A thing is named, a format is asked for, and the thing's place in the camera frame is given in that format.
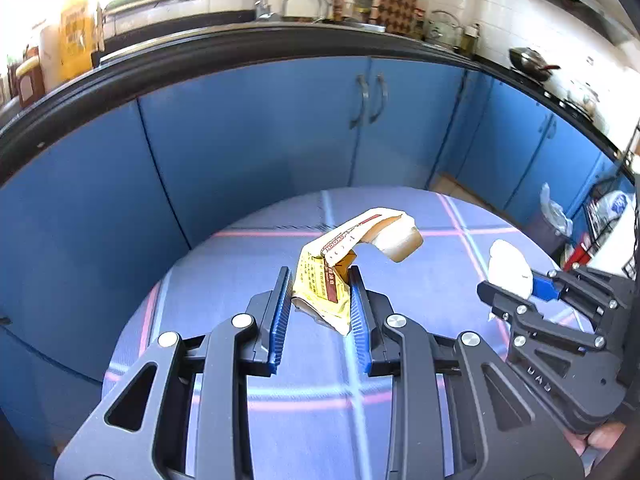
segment black countertop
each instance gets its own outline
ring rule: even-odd
[[[0,130],[0,186],[41,150],[136,97],[172,83],[251,64],[303,57],[371,56],[477,70],[536,99],[588,137],[611,160],[620,152],[580,114],[525,76],[486,59],[468,60],[420,41],[308,23],[246,23],[158,38],[104,60],[23,110]],[[626,176],[632,174],[624,168]]]

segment finger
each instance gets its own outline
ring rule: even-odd
[[[562,430],[562,433],[578,455],[584,453],[584,449],[587,447],[587,445],[584,443],[584,436],[573,434],[567,430]]]
[[[608,451],[623,431],[625,431],[625,425],[621,422],[607,422],[589,435],[589,445]]]

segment silver screw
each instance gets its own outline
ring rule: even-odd
[[[254,318],[249,314],[238,314],[231,320],[231,324],[236,328],[246,328],[254,322]]]
[[[161,347],[169,348],[178,342],[178,335],[175,332],[163,332],[158,337],[158,344]]]
[[[478,346],[480,344],[480,336],[475,332],[465,332],[460,339],[467,346]]]
[[[386,318],[386,324],[393,328],[402,328],[406,325],[406,318],[400,314],[392,314]]]

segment purple tablecloth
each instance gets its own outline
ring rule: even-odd
[[[413,216],[424,244],[401,264],[370,245],[356,247],[366,287],[386,294],[396,312],[429,332],[450,337],[464,330],[478,332],[504,358],[508,327],[502,320],[489,320],[489,308],[476,295],[476,285],[486,276],[489,248],[502,238],[540,271],[552,268],[551,259],[516,228],[478,206],[403,187],[344,188],[255,212],[178,261],[122,331],[103,395],[160,333],[174,330],[189,338],[244,312],[252,295],[273,287],[280,266],[295,270],[304,244],[379,206]],[[549,319],[576,328],[584,323],[564,303],[539,305]],[[199,398],[196,386],[192,421]],[[440,399],[446,402],[444,386]],[[278,374],[248,378],[248,407],[257,480],[385,477],[391,379],[372,380],[360,372],[351,335],[342,338],[292,312]],[[444,404],[441,412],[450,474]],[[186,471],[191,475],[195,439],[191,431]]]

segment blue cabinet door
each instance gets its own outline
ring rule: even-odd
[[[600,150],[587,137],[554,115],[529,171],[507,204],[507,215],[526,225],[540,210],[540,189],[545,182],[551,200],[570,215],[599,155]]]
[[[194,246],[291,196],[348,184],[365,57],[202,76],[140,98],[168,196]]]
[[[503,210],[542,141],[550,114],[531,97],[496,82],[458,175],[460,184]]]
[[[494,82],[493,77],[481,72],[467,72],[465,88],[444,146],[438,172],[458,177]]]
[[[354,186],[427,185],[463,72],[435,63],[373,60],[369,113],[358,142]],[[380,110],[380,116],[372,122],[370,118]]]
[[[187,250],[135,103],[78,128],[0,188],[9,330],[98,381],[122,327]]]

